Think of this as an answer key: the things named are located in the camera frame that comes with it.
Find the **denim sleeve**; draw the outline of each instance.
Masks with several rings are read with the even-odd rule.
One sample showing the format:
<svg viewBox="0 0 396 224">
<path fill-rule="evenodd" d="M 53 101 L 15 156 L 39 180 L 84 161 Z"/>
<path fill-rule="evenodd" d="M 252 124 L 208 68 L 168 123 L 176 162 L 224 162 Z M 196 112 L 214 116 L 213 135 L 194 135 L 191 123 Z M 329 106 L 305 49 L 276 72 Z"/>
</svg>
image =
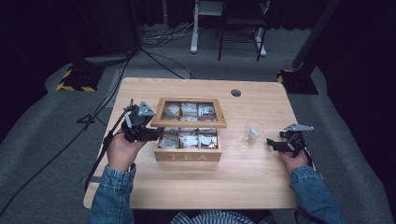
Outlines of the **denim sleeve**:
<svg viewBox="0 0 396 224">
<path fill-rule="evenodd" d="M 345 223 L 337 202 L 312 167 L 303 166 L 293 170 L 290 187 L 296 194 L 297 205 L 309 215 L 327 223 Z M 298 223 L 312 223 L 312 220 L 300 214 Z"/>
<path fill-rule="evenodd" d="M 106 166 L 95 196 L 88 223 L 134 223 L 129 200 L 134 187 L 136 168 L 121 172 Z"/>
</svg>

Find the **gray carpet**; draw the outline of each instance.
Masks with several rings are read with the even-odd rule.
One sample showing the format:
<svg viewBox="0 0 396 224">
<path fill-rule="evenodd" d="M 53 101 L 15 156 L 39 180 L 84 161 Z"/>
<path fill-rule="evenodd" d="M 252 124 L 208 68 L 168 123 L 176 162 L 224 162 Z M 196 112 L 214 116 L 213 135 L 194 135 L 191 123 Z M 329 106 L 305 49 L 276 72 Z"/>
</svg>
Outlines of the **gray carpet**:
<svg viewBox="0 0 396 224">
<path fill-rule="evenodd" d="M 173 72 L 175 72 L 179 76 L 183 77 L 184 79 L 190 78 L 190 74 L 186 70 L 175 69 L 175 70 L 173 70 Z M 111 82 L 111 85 L 110 85 L 111 88 L 108 90 L 108 93 L 107 93 L 108 97 L 111 96 L 111 99 L 107 103 L 108 98 L 106 98 L 106 100 L 104 101 L 105 107 L 112 108 L 114 106 L 114 103 L 116 103 L 116 98 L 117 98 L 117 94 L 118 94 L 119 90 L 116 89 L 115 94 L 111 94 L 111 93 L 113 92 L 113 89 L 114 89 L 113 87 L 115 87 L 117 84 L 119 76 L 120 76 L 120 71 L 117 71 L 116 74 L 114 74 L 113 80 Z M 126 78 L 126 77 L 180 78 L 180 77 L 177 77 L 174 74 L 170 73 L 169 71 L 159 70 L 159 69 L 125 69 L 125 72 L 122 77 L 123 78 Z"/>
<path fill-rule="evenodd" d="M 172 58 L 198 79 L 276 81 L 276 72 L 290 68 L 309 35 L 309 31 L 271 30 L 264 45 L 267 56 L 259 62 L 255 60 L 257 51 L 253 43 L 243 47 L 224 46 L 222 59 L 218 61 L 219 41 L 214 38 L 215 32 L 201 31 L 197 54 L 190 54 L 190 36 L 145 50 Z M 188 77 L 178 64 L 154 57 Z M 0 146 L 0 208 L 80 132 L 83 124 L 76 121 L 94 113 L 112 88 L 120 67 L 106 68 L 97 92 L 56 91 L 68 66 L 49 77 L 48 95 L 23 114 Z M 139 51 L 129 62 L 124 76 L 133 77 L 142 71 L 151 77 L 173 77 Z M 348 223 L 393 223 L 382 183 L 333 108 L 326 94 L 326 80 L 318 69 L 312 77 L 319 95 L 289 95 L 289 98 L 298 122 L 315 127 L 313 132 L 306 133 L 305 139 L 318 171 L 326 176 L 325 183 L 344 210 Z M 105 107 L 98 118 L 107 123 L 110 113 L 111 107 Z M 89 210 L 82 204 L 83 182 L 96 159 L 105 130 L 106 126 L 97 119 L 83 131 L 15 198 L 0 223 L 85 223 Z M 273 212 L 278 223 L 294 223 L 292 210 Z"/>
</svg>

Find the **hand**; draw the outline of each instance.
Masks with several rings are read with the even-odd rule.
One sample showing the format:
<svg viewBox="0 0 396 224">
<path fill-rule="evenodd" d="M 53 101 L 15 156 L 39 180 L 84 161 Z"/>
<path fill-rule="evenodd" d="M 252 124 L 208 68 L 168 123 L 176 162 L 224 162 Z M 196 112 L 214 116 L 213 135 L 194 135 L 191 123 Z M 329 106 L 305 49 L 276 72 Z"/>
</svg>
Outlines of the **hand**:
<svg viewBox="0 0 396 224">
<path fill-rule="evenodd" d="M 114 135 L 107 149 L 108 166 L 113 170 L 128 171 L 134 163 L 137 153 L 147 142 L 130 143 L 121 130 Z"/>
<path fill-rule="evenodd" d="M 285 152 L 277 152 L 280 156 L 280 158 L 282 159 L 283 162 L 285 162 L 286 164 L 286 168 L 289 171 L 289 174 L 291 174 L 291 172 L 300 166 L 307 166 L 308 163 L 308 158 L 305 156 L 305 153 L 303 150 L 300 150 L 300 152 L 298 153 L 298 155 L 296 157 L 292 157 L 289 154 L 286 154 Z"/>
</svg>

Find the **chair leg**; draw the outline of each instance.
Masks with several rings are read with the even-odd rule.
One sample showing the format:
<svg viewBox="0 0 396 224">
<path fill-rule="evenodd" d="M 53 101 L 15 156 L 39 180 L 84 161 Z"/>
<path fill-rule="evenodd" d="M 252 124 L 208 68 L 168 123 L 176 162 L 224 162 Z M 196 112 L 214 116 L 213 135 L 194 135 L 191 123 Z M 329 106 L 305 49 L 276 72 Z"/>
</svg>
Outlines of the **chair leg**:
<svg viewBox="0 0 396 224">
<path fill-rule="evenodd" d="M 223 37 L 224 37 L 224 26 L 221 26 L 221 28 L 220 28 L 219 61 L 220 61 L 220 59 L 221 59 L 221 50 L 222 50 Z"/>
<path fill-rule="evenodd" d="M 262 56 L 262 46 L 264 45 L 264 38 L 265 38 L 265 34 L 267 33 L 267 29 L 266 27 L 263 27 L 263 32 L 262 32 L 262 42 L 260 43 L 260 47 L 259 47 L 259 54 L 257 55 L 257 62 L 259 61 L 260 57 Z"/>
<path fill-rule="evenodd" d="M 221 16 L 219 17 L 219 26 L 218 26 L 218 29 L 216 29 L 216 38 L 218 38 L 219 30 L 221 29 L 221 27 L 223 25 L 224 25 L 224 15 L 222 15 L 222 12 L 221 12 Z"/>
</svg>

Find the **wooden table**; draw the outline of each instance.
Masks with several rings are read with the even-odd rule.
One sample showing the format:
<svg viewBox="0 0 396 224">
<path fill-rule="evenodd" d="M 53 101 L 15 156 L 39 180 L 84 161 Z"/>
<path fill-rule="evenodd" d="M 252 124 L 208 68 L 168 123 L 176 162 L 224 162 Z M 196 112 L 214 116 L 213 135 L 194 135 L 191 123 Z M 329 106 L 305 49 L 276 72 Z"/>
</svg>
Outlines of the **wooden table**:
<svg viewBox="0 0 396 224">
<path fill-rule="evenodd" d="M 234 97 L 232 90 L 242 95 Z M 222 155 L 215 161 L 156 161 L 154 142 L 135 161 L 137 174 L 130 205 L 136 209 L 275 209 L 295 207 L 289 175 L 277 153 L 265 144 L 280 141 L 279 131 L 296 122 L 283 86 L 276 82 L 196 79 L 125 78 L 108 123 L 113 127 L 122 109 L 144 100 L 156 109 L 161 97 L 217 98 L 227 129 L 221 131 Z M 242 144 L 244 125 L 261 121 L 264 136 L 254 147 Z M 95 176 L 101 176 L 106 156 Z M 91 183 L 84 205 L 91 208 L 98 187 Z"/>
</svg>

